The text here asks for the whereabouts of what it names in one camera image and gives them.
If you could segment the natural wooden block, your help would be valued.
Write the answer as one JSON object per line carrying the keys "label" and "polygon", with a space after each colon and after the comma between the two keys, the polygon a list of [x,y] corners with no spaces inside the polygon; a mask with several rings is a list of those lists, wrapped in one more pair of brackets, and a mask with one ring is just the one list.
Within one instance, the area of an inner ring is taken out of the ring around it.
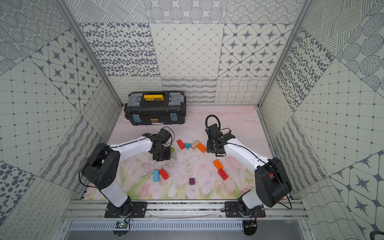
{"label": "natural wooden block", "polygon": [[200,141],[196,140],[194,143],[191,144],[191,148],[195,150],[199,144],[200,144]]}

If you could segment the orange block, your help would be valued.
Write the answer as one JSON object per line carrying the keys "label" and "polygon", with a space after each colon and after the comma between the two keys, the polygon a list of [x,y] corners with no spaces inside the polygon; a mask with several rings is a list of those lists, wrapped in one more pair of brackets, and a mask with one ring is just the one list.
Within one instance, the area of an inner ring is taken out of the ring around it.
{"label": "orange block", "polygon": [[197,148],[198,148],[202,153],[205,153],[205,152],[207,151],[207,148],[206,148],[203,144],[201,144],[201,143],[199,143],[199,144],[197,145]]}
{"label": "orange block", "polygon": [[214,166],[216,167],[216,169],[218,171],[222,170],[223,169],[223,165],[221,164],[221,162],[219,160],[215,160],[214,161]]}

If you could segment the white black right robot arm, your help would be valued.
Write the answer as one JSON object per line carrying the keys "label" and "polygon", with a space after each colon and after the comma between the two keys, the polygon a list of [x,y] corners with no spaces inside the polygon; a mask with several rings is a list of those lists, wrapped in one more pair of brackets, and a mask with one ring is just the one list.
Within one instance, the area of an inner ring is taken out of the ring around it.
{"label": "white black right robot arm", "polygon": [[238,198],[238,208],[243,215],[259,206],[273,207],[292,191],[282,161],[276,157],[269,159],[243,145],[231,133],[222,133],[218,124],[206,126],[208,135],[207,152],[217,157],[227,155],[237,159],[249,171],[254,172],[255,189]]}

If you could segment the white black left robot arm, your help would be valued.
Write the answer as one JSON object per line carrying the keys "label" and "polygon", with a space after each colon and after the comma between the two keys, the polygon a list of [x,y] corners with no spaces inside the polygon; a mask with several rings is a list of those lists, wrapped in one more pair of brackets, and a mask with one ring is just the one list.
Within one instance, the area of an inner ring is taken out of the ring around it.
{"label": "white black left robot arm", "polygon": [[96,187],[116,208],[124,206],[129,196],[116,181],[120,162],[142,153],[150,153],[155,161],[169,160],[173,136],[167,130],[117,145],[98,144],[83,164],[80,174]]}

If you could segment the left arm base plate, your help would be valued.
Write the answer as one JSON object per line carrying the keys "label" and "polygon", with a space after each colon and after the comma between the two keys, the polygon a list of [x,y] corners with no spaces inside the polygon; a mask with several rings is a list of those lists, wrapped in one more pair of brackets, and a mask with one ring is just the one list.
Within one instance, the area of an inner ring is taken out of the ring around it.
{"label": "left arm base plate", "polygon": [[148,202],[126,202],[121,207],[107,204],[105,218],[144,218]]}

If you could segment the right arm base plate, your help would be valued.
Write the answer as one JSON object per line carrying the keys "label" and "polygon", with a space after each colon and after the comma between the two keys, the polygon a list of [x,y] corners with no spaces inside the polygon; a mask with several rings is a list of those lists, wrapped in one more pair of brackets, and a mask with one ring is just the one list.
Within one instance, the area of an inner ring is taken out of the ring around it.
{"label": "right arm base plate", "polygon": [[227,218],[266,217],[263,205],[249,209],[245,204],[239,202],[224,202],[221,212],[225,213]]}

